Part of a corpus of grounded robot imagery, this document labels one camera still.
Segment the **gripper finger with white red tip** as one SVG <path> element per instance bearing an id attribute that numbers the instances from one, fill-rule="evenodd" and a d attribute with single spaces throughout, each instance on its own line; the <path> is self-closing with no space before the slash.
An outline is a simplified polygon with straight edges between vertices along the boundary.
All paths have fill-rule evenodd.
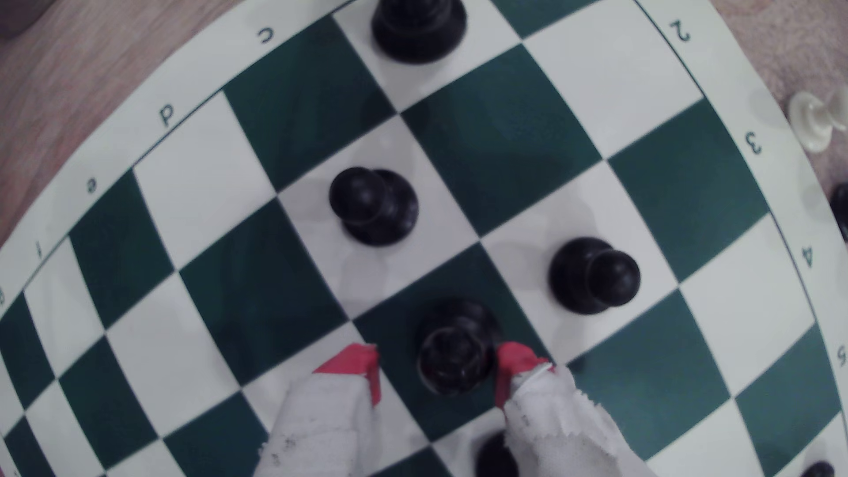
<path id="1" fill-rule="evenodd" d="M 381 400 L 374 344 L 352 343 L 289 389 L 255 476 L 365 476 Z"/>
<path id="2" fill-rule="evenodd" d="M 496 355 L 494 400 L 520 476 L 655 476 L 567 366 L 518 342 Z"/>

